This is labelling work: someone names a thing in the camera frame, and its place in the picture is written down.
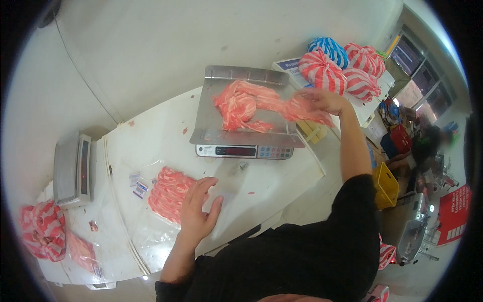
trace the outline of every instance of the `stainless steel machine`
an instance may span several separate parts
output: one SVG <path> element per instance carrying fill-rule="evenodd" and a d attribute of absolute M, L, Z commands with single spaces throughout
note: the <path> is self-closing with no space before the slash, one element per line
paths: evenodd
<path fill-rule="evenodd" d="M 393 208 L 383 210 L 381 235 L 386 244 L 396 247 L 397 263 L 404 265 L 416 257 L 430 216 L 424 193 L 409 192 Z"/>
<path fill-rule="evenodd" d="M 63 210 L 87 204 L 91 138 L 75 132 L 60 140 L 54 155 L 54 201 Z"/>
<path fill-rule="evenodd" d="M 304 148 L 295 122 L 288 122 L 272 111 L 257 110 L 253 117 L 253 120 L 272 123 L 274 127 L 270 132 L 221 130 L 223 119 L 211 99 L 234 80 L 245 80 L 272 88 L 281 99 L 287 100 L 290 97 L 286 91 L 288 78 L 285 72 L 265 69 L 207 66 L 196 125 L 190 139 L 190 143 L 196 145 L 196 154 L 201 157 L 288 159 L 292 157 L 294 148 Z"/>

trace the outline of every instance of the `window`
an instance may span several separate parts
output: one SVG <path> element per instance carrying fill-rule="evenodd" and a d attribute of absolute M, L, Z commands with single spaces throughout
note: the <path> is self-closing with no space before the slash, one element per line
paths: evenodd
<path fill-rule="evenodd" d="M 436 121 L 451 106 L 451 97 L 441 82 L 443 74 L 437 73 L 436 62 L 421 51 L 424 45 L 412 32 L 401 31 L 400 40 L 391 52 L 390 57 L 410 76 L 411 80 L 396 95 L 400 105 L 413 108 L 418 114 L 424 114 L 432 122 Z"/>
<path fill-rule="evenodd" d="M 391 53 L 391 57 L 403 68 L 407 75 L 412 75 L 425 60 L 421 51 L 404 35 L 401 36 Z"/>

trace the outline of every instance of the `tied plastic bag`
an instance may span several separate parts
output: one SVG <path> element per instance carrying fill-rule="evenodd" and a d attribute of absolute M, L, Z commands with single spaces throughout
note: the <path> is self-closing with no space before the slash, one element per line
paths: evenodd
<path fill-rule="evenodd" d="M 179 228 L 183 199 L 195 182 L 196 179 L 183 172 L 164 166 L 157 175 L 157 181 L 148 197 L 151 210 Z"/>
<path fill-rule="evenodd" d="M 347 57 L 344 48 L 337 44 L 334 39 L 330 37 L 315 38 L 309 43 L 307 50 L 316 51 L 319 47 L 322 49 L 322 52 L 328 55 L 328 57 L 334 61 L 337 66 L 343 70 L 347 68 L 349 58 Z"/>
<path fill-rule="evenodd" d="M 71 259 L 80 267 L 102 278 L 99 261 L 96 260 L 94 245 L 71 231 L 67 231 L 67 247 Z"/>
<path fill-rule="evenodd" d="M 342 74 L 342 69 L 330 60 L 320 47 L 317 51 L 304 54 L 298 63 L 298 69 L 314 87 L 344 94 L 347 79 Z"/>
<path fill-rule="evenodd" d="M 349 58 L 349 67 L 357 68 L 379 79 L 386 66 L 383 59 L 377 54 L 376 49 L 372 46 L 359 46 L 349 43 L 344 47 Z"/>
<path fill-rule="evenodd" d="M 381 95 L 381 88 L 377 84 L 375 76 L 367 74 L 357 68 L 347 68 L 342 73 L 347 78 L 347 88 L 345 91 L 363 102 L 370 102 L 372 97 Z"/>
<path fill-rule="evenodd" d="M 22 242 L 35 257 L 52 262 L 64 259 L 65 217 L 54 200 L 20 207 L 19 222 Z"/>

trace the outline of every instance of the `person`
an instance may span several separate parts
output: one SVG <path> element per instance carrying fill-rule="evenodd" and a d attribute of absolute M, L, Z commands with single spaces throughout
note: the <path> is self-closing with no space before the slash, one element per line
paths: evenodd
<path fill-rule="evenodd" d="M 387 160 L 386 166 L 391 171 L 404 166 L 411 170 L 420 167 L 428 158 L 435 157 L 441 147 L 449 146 L 452 141 L 451 130 L 429 125 L 423 135 L 418 134 L 412 138 L 411 150 Z"/>
<path fill-rule="evenodd" d="M 195 260 L 195 248 L 213 230 L 223 201 L 218 196 L 209 214 L 201 211 L 218 181 L 202 178 L 183 201 L 181 230 L 155 283 L 156 301 L 360 301 L 370 289 L 380 240 L 369 150 L 355 111 L 326 90 L 305 88 L 296 95 L 340 118 L 344 184 L 330 216 L 268 229 Z"/>

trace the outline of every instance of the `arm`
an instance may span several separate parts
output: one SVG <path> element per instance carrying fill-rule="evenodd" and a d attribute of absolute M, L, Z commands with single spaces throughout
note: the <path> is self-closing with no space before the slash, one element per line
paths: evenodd
<path fill-rule="evenodd" d="M 360 174 L 372 174 L 369 149 L 350 102 L 339 94 L 320 88 L 304 88 L 297 91 L 295 96 L 311 100 L 313 109 L 339 116 L 343 181 Z"/>
<path fill-rule="evenodd" d="M 210 213 L 201 210 L 208 199 L 208 189 L 217 182 L 217 178 L 202 178 L 186 193 L 181 207 L 181 230 L 164 264 L 159 279 L 161 282 L 180 284 L 189 279 L 193 273 L 195 248 L 211 233 L 220 215 L 222 196 L 214 199 Z"/>

